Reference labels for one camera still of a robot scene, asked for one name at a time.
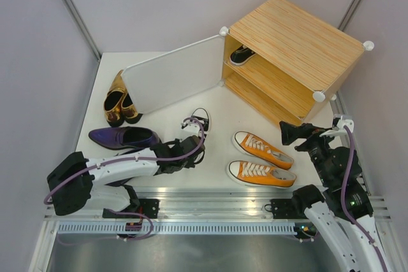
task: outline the white corner connector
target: white corner connector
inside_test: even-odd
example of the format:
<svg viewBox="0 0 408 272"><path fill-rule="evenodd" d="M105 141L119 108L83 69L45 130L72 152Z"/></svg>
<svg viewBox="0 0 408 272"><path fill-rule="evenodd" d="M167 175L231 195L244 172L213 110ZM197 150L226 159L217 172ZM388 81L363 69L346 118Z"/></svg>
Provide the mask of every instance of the white corner connector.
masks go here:
<svg viewBox="0 0 408 272"><path fill-rule="evenodd" d="M226 36L229 32L230 32L230 30L228 29L228 27L224 26L224 27L222 27L221 30L219 31L219 35L221 35L221 36Z"/></svg>
<svg viewBox="0 0 408 272"><path fill-rule="evenodd" d="M372 41L365 41L363 46L365 51L371 51L374 49L374 43Z"/></svg>
<svg viewBox="0 0 408 272"><path fill-rule="evenodd" d="M323 102L326 99L324 92L314 92L312 97L316 102Z"/></svg>

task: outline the gold shoe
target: gold shoe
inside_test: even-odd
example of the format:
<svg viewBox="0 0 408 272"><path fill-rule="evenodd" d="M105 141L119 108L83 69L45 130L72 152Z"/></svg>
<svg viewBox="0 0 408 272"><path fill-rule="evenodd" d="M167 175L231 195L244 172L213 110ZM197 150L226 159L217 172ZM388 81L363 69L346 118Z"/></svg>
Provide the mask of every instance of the gold shoe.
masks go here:
<svg viewBox="0 0 408 272"><path fill-rule="evenodd" d="M135 105L133 104L132 99L130 99L128 93L126 93L125 98L122 100L121 108L122 114L125 117L126 122L129 124L137 124L143 115L136 111Z"/></svg>
<svg viewBox="0 0 408 272"><path fill-rule="evenodd" d="M125 83L120 76L122 71L123 69L120 70L113 79L112 85L110 86L108 94L106 95L105 102L103 103L105 118L111 127L118 127L123 124L124 121L121 106L128 91L126 90Z"/></svg>

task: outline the wooden shelf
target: wooden shelf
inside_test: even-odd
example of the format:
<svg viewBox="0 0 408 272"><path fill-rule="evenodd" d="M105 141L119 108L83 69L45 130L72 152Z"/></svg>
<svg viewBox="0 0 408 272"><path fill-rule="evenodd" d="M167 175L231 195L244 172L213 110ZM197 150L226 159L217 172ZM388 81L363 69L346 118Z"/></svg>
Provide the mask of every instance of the wooden shelf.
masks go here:
<svg viewBox="0 0 408 272"><path fill-rule="evenodd" d="M225 64L297 117L306 117L315 103L310 89L259 55L242 66Z"/></svg>
<svg viewBox="0 0 408 272"><path fill-rule="evenodd" d="M268 0L229 33L310 90L326 90L360 58L356 39L287 0Z"/></svg>
<svg viewBox="0 0 408 272"><path fill-rule="evenodd" d="M275 124L279 125L279 122L283 120L300 125L301 120L299 118L285 110L281 105L237 73L230 74L225 80L225 85Z"/></svg>

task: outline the wooden box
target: wooden box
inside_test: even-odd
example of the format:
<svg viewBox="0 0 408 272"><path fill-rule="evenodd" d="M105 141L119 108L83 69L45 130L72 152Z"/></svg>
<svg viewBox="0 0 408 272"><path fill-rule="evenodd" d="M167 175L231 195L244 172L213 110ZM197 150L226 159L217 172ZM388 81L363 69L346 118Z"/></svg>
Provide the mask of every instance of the wooden box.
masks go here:
<svg viewBox="0 0 408 272"><path fill-rule="evenodd" d="M234 66L229 58L241 45L256 55ZM268 0L230 27L222 78L273 123L298 125L338 91L363 52L362 43L293 3Z"/></svg>

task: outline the black shoe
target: black shoe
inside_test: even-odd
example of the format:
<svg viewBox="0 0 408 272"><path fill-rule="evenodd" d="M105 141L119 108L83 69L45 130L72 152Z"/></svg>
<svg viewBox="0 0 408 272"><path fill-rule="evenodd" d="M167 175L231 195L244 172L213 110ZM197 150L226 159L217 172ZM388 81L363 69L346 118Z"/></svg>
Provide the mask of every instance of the black shoe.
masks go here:
<svg viewBox="0 0 408 272"><path fill-rule="evenodd" d="M231 54L231 56L229 57L229 61L232 65L241 66L244 65L254 55L255 52L253 52L245 45L242 45Z"/></svg>

